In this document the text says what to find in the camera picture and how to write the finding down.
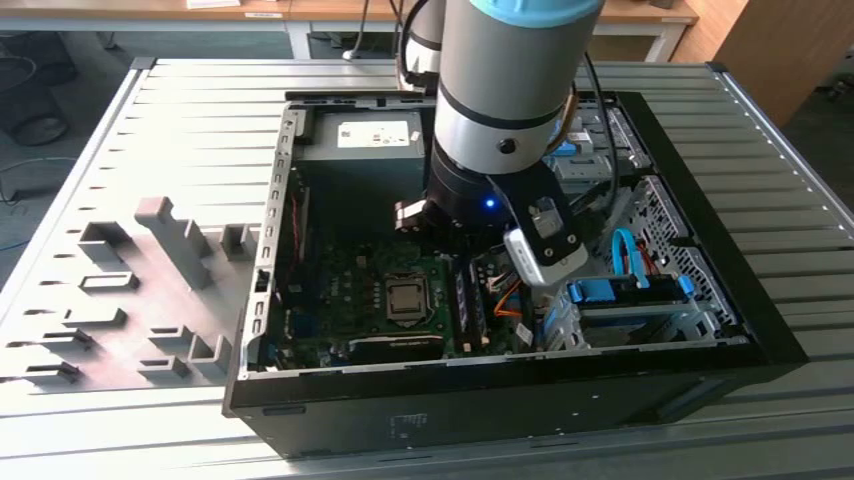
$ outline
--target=sticker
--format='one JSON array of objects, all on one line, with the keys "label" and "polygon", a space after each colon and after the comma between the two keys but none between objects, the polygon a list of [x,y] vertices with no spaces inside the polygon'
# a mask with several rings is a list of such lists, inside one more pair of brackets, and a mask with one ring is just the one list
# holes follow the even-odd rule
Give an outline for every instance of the sticker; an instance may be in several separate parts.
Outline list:
[{"label": "sticker", "polygon": [[343,122],[338,126],[338,148],[406,147],[410,126],[395,122]]},{"label": "sticker", "polygon": [[531,342],[534,341],[534,334],[531,333],[531,330],[529,330],[529,327],[522,324],[522,322],[519,322],[519,324],[517,325],[517,336],[526,345],[531,345]]},{"label": "sticker", "polygon": [[281,13],[247,13],[246,18],[282,18]]}]

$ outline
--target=table leg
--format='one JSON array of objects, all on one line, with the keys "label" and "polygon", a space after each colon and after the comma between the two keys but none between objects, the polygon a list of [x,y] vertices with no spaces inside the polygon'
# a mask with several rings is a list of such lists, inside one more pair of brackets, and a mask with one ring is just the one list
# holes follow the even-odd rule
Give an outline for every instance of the table leg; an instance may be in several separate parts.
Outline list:
[{"label": "table leg", "polygon": [[673,52],[677,50],[682,34],[685,33],[685,24],[674,23],[672,25],[664,25],[662,32],[656,37],[650,53],[647,53],[647,62],[669,62]]},{"label": "table leg", "polygon": [[291,39],[291,52],[295,60],[309,60],[311,58],[311,44],[309,34],[311,34],[310,22],[287,22],[289,37]]}]

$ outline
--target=black computer chassis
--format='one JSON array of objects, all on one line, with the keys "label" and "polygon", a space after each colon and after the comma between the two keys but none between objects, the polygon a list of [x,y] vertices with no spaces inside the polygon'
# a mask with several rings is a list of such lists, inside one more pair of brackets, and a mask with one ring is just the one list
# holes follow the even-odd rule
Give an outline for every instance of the black computer chassis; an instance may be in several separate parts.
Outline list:
[{"label": "black computer chassis", "polygon": [[[753,341],[716,348],[243,380],[233,359],[225,414],[242,418],[283,457],[669,423],[808,362],[643,96],[606,96],[642,141],[654,163],[649,173],[660,176],[676,201]],[[425,125],[433,125],[433,112],[425,116]]]}]

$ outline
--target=black cable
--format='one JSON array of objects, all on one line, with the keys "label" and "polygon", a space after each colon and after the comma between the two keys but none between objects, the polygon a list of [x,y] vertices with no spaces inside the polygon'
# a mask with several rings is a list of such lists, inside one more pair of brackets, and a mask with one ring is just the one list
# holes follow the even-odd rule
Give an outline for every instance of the black cable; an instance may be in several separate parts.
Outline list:
[{"label": "black cable", "polygon": [[401,39],[398,43],[398,71],[407,82],[410,82],[411,72],[406,64],[406,42],[410,40],[410,30],[413,29],[413,22],[415,21],[418,12],[422,11],[422,8],[425,8],[429,1],[430,0],[418,0],[418,2],[415,2],[413,10],[410,10],[410,14],[406,16],[406,22],[403,22],[403,28],[401,30]]},{"label": "black cable", "polygon": [[14,207],[20,203],[20,200],[12,201],[12,199],[6,198],[6,193],[3,193],[3,181],[0,181],[0,201],[7,207]]},{"label": "black cable", "polygon": [[389,5],[391,5],[391,11],[395,14],[395,35],[391,40],[391,58],[395,58],[398,56],[398,35],[403,27],[403,0],[398,0],[397,6],[395,0],[389,0]]},{"label": "black cable", "polygon": [[362,46],[362,37],[365,37],[365,21],[369,18],[369,5],[371,0],[365,0],[365,4],[362,6],[362,23],[359,24],[359,36],[357,37],[357,44],[353,46],[350,50],[350,57],[357,58],[359,54],[359,47]]},{"label": "black cable", "polygon": [[597,95],[597,104],[599,107],[599,119],[605,124],[605,137],[609,141],[609,157],[611,160],[611,195],[606,206],[606,211],[610,212],[614,209],[614,202],[617,202],[617,190],[619,188],[619,171],[617,166],[619,164],[617,160],[617,142],[614,141],[614,131],[611,130],[611,121],[609,119],[609,112],[605,109],[605,97],[602,95],[602,85],[599,84],[599,75],[597,75],[597,69],[593,66],[593,60],[590,54],[585,52],[585,68],[587,69],[587,76],[590,77],[590,83],[593,84],[593,91]]}]

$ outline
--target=floor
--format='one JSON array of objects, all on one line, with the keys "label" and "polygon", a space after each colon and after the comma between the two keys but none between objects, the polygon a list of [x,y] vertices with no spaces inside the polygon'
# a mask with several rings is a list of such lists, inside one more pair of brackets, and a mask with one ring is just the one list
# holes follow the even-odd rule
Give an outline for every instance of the floor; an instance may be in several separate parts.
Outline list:
[{"label": "floor", "polygon": [[[119,48],[115,50],[104,50],[90,32],[67,32],[63,38],[79,75],[74,81],[54,87],[52,93],[71,129],[60,140],[40,147],[19,146],[0,132],[0,169],[20,160],[79,156],[134,58],[293,58],[287,36],[275,32],[123,32],[116,34]],[[387,58],[390,44],[389,35],[367,35],[363,58]],[[329,39],[313,40],[317,58],[341,58],[342,52]],[[24,251],[23,246],[8,247],[32,237],[72,165],[71,161],[39,162],[0,175],[0,188],[7,197],[12,197],[15,191],[24,192],[14,207],[0,203],[0,289]]]},{"label": "floor", "polygon": [[[66,33],[64,40],[79,69],[78,78],[54,88],[71,130],[62,140],[43,147],[20,147],[0,134],[0,169],[12,163],[44,157],[76,158],[86,146],[103,111],[140,56],[168,58],[291,58],[285,35],[270,33],[136,33],[116,35],[119,49],[104,50],[95,35]],[[389,36],[366,38],[365,57],[389,56]],[[325,39],[313,40],[318,58],[341,58],[342,49]],[[816,94],[784,129],[796,148],[846,204],[854,206],[854,94],[837,103]],[[30,239],[51,205],[72,162],[39,162],[3,173],[3,191],[26,192],[15,207],[0,204],[0,288],[12,272],[23,247],[6,249]]]}]

